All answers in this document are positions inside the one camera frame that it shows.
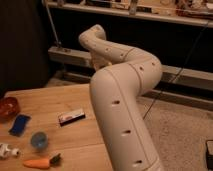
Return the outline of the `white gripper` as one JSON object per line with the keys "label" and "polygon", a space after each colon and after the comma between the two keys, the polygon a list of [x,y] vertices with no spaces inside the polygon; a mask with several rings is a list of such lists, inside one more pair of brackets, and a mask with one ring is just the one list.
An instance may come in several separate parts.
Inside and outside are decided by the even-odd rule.
{"label": "white gripper", "polygon": [[100,56],[98,53],[91,51],[91,63],[96,71],[106,67],[110,66],[111,62]]}

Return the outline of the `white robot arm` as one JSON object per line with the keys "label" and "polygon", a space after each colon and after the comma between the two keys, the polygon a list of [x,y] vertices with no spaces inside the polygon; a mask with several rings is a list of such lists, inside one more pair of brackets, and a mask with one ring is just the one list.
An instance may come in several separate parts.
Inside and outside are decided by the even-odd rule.
{"label": "white robot arm", "polygon": [[81,33],[79,42],[92,57],[112,63],[92,76],[90,98],[113,170],[165,171],[136,102],[160,82],[160,60],[108,41],[100,25]]}

